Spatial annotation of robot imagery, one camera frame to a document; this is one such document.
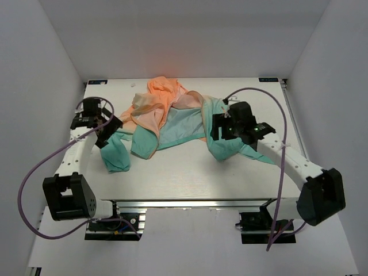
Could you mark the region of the teal and peach jacket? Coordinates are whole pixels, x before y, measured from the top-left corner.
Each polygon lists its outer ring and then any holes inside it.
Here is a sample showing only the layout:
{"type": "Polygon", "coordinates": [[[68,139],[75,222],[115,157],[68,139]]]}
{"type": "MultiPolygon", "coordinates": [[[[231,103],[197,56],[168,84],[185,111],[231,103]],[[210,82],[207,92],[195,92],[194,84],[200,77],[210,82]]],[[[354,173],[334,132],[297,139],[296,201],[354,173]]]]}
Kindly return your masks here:
{"type": "Polygon", "coordinates": [[[177,79],[151,79],[147,92],[135,94],[129,109],[121,114],[122,129],[112,134],[108,145],[101,149],[101,158],[108,172],[126,172],[131,167],[130,154],[147,160],[156,151],[200,139],[219,162],[241,154],[271,163],[240,139],[211,137],[213,115],[227,110],[223,100],[188,91],[177,79]]]}

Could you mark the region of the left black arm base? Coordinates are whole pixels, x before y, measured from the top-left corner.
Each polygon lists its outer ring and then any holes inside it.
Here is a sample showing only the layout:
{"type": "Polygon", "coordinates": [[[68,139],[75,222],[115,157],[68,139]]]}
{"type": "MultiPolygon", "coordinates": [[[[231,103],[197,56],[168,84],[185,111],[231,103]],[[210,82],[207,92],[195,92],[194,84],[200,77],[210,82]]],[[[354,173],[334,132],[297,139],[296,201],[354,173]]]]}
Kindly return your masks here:
{"type": "Polygon", "coordinates": [[[146,209],[125,208],[117,212],[122,220],[98,221],[87,225],[87,241],[139,241],[145,226],[146,209]]]}

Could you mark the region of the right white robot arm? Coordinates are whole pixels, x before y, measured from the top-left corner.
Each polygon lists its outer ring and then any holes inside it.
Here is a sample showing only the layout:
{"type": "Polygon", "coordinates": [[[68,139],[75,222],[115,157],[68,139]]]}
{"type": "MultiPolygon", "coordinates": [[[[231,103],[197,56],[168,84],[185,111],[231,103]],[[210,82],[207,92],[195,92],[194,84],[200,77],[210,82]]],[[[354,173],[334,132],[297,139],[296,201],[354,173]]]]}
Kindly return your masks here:
{"type": "Polygon", "coordinates": [[[281,220],[302,219],[316,226],[346,207],[342,175],[326,170],[282,142],[269,124],[258,123],[246,102],[231,105],[224,114],[213,115],[214,140],[240,138],[253,150],[282,168],[300,190],[298,198],[282,198],[260,207],[260,224],[273,229],[281,220]]]}

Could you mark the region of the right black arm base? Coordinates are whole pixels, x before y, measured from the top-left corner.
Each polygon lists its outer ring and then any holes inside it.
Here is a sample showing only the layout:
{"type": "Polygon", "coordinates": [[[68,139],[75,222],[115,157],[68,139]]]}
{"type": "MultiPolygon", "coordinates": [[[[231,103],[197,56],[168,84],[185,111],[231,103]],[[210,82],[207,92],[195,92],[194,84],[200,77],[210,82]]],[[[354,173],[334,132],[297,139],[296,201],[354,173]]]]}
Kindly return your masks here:
{"type": "MultiPolygon", "coordinates": [[[[276,200],[268,200],[261,206],[256,207],[256,211],[239,212],[239,222],[235,227],[241,231],[242,244],[267,244],[273,222],[273,212],[269,212],[266,207],[276,200]]],[[[278,219],[275,225],[274,235],[278,234],[286,226],[288,220],[278,219]]],[[[275,244],[294,244],[296,243],[294,225],[291,224],[275,241],[275,244]]]]}

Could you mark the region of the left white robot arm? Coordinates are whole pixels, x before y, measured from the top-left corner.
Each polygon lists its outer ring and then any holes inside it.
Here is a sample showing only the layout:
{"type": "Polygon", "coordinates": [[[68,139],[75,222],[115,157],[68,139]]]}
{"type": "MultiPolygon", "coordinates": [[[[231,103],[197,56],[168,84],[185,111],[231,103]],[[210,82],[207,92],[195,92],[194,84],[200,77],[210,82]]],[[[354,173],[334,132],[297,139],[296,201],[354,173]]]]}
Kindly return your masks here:
{"type": "Polygon", "coordinates": [[[45,178],[43,191],[55,221],[102,219],[108,229],[121,224],[121,215],[111,200],[100,200],[88,184],[85,173],[94,147],[108,145],[108,139],[122,121],[101,97],[87,97],[77,105],[70,125],[70,140],[54,176],[45,178]]]}

